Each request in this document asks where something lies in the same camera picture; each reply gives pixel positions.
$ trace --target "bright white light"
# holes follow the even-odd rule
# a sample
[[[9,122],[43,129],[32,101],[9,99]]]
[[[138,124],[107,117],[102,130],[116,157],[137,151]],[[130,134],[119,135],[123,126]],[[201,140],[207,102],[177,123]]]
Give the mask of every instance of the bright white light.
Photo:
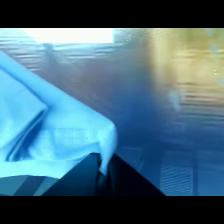
[[[113,28],[21,28],[41,43],[113,43]]]

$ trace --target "light blue fabric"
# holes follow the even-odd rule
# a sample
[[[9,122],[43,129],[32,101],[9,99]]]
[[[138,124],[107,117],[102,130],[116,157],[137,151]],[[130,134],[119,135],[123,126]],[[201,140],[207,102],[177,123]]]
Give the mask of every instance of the light blue fabric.
[[[0,177],[61,178],[92,152],[107,172],[114,124],[0,52]]]

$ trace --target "white cloth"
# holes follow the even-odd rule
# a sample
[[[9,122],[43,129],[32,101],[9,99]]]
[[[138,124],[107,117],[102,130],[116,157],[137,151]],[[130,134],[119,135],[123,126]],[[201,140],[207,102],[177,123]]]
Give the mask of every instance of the white cloth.
[[[0,52],[0,177],[61,178],[92,152],[107,173],[115,125]]]

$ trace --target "blurry background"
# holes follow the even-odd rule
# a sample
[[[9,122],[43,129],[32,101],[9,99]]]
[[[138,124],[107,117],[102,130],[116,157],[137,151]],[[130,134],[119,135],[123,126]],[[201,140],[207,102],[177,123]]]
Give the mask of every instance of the blurry background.
[[[166,195],[224,195],[223,31],[114,28],[113,43],[49,45],[0,29],[0,50],[111,119],[117,154]]]

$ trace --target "fabric fold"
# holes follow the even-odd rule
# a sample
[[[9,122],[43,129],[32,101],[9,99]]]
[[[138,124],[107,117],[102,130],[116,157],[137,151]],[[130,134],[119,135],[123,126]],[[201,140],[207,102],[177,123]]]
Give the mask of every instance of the fabric fold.
[[[38,175],[37,169],[28,170],[32,161],[35,166],[44,163],[45,169],[49,162],[46,176],[61,178],[63,172],[54,172],[51,164],[61,170],[66,167],[64,172],[68,172],[67,164],[76,164],[94,152],[101,154],[100,171],[106,175],[117,145],[112,121],[2,52],[0,72],[0,169],[7,162],[14,163],[11,167],[22,164],[22,175]]]

